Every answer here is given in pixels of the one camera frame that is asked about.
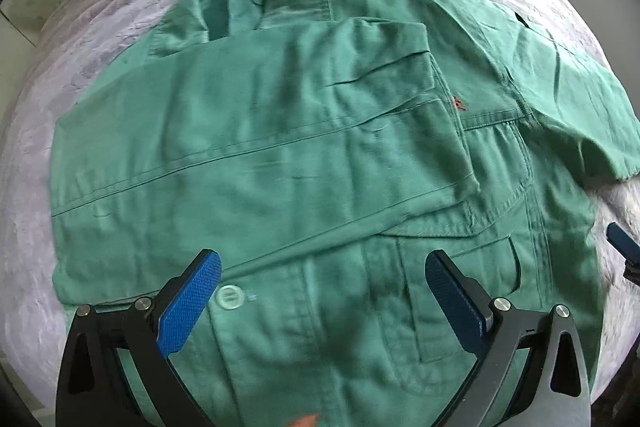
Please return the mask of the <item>lavender plush bed blanket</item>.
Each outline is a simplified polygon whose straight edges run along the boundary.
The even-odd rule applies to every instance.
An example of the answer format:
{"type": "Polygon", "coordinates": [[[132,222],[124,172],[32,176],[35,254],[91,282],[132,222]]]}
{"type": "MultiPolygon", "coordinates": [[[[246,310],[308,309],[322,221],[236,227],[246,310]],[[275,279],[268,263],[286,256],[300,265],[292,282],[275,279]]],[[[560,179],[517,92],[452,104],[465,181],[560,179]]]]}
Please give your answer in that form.
{"type": "MultiPolygon", "coordinates": [[[[66,0],[38,43],[1,140],[1,344],[43,404],[55,398],[70,309],[52,285],[49,205],[55,121],[176,0],[66,0]]],[[[567,0],[490,0],[597,61],[596,37],[567,0]]]]}

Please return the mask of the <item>green work jacket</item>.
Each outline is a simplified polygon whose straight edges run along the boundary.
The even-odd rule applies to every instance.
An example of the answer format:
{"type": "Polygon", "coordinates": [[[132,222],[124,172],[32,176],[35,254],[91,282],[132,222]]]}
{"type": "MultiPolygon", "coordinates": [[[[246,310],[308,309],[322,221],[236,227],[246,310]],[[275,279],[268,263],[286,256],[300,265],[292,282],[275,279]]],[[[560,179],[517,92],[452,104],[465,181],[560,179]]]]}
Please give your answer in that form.
{"type": "Polygon", "coordinates": [[[612,72],[498,4],[178,0],[56,122],[53,286],[129,303],[213,249],[175,367],[216,424],[424,426],[472,364],[427,254],[567,305],[594,373],[586,186],[638,171],[612,72]]]}

